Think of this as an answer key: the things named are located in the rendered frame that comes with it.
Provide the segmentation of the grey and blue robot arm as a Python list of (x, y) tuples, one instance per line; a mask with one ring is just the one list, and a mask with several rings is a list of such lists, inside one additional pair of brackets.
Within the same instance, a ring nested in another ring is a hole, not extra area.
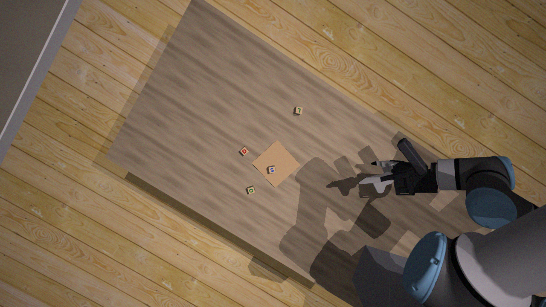
[(438, 159), (440, 190), (466, 190), (476, 224), (495, 229), (420, 239), (403, 271), (404, 289), (425, 307), (546, 307), (546, 204), (515, 194), (506, 156)]

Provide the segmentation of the tan square mat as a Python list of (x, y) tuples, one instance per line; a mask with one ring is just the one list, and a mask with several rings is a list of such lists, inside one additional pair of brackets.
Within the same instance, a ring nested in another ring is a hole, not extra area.
[[(252, 164), (274, 187), (278, 186), (300, 166), (278, 140), (262, 152)], [(272, 165), (275, 166), (276, 172), (270, 174), (268, 167)]]

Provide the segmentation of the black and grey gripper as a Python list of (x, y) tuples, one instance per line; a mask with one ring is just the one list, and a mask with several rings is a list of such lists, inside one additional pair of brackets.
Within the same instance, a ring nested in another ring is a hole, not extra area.
[(378, 194), (382, 194), (385, 187), (393, 183), (393, 181), (396, 195), (438, 194), (436, 164), (436, 162), (432, 162), (427, 173), (420, 176), (409, 162), (399, 160), (375, 161), (371, 165), (380, 165), (384, 173), (365, 177), (359, 184), (373, 183)]

